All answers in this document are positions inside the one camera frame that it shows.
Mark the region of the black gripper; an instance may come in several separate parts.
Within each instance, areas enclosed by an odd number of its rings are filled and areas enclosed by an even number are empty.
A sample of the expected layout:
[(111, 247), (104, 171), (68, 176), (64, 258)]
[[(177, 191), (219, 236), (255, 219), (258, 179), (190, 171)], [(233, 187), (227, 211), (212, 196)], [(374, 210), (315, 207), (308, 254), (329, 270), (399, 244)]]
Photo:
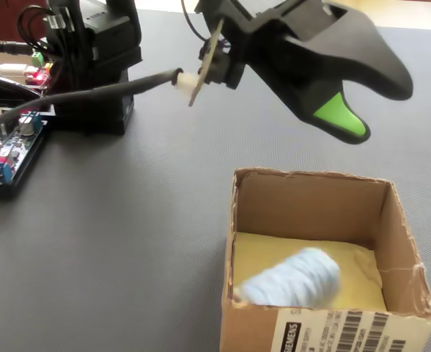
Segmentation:
[(215, 51), (231, 65), (250, 65), (299, 120), (344, 143), (365, 142), (369, 126), (350, 108), (342, 81), (407, 100), (413, 94), (408, 69), (362, 12), (323, 1), (285, 7), (283, 1), (199, 1), (195, 12), (228, 42)]

